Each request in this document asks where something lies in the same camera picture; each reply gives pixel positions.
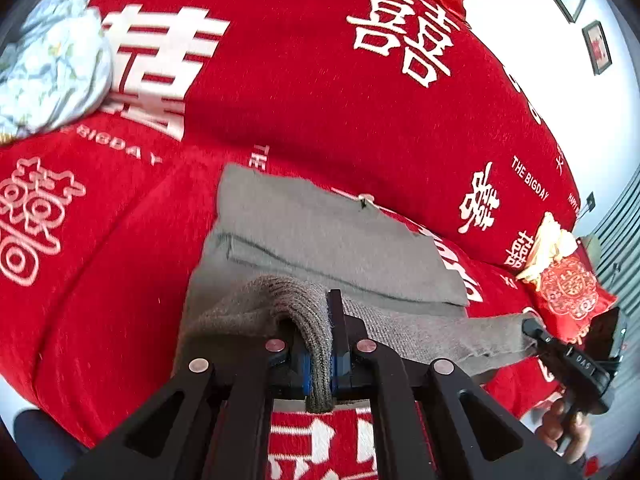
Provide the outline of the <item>right hand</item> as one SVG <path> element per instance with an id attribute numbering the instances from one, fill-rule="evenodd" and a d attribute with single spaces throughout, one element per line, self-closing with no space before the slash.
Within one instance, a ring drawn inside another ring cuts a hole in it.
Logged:
<path id="1" fill-rule="evenodd" d="M 561 439 L 567 438 L 568 445 L 561 456 L 568 464 L 575 465 L 582 463 L 592 436 L 592 427 L 582 412 L 574 414 L 564 425 L 565 412 L 565 400 L 555 400 L 542 416 L 534 435 L 554 452 L 559 451 Z"/>

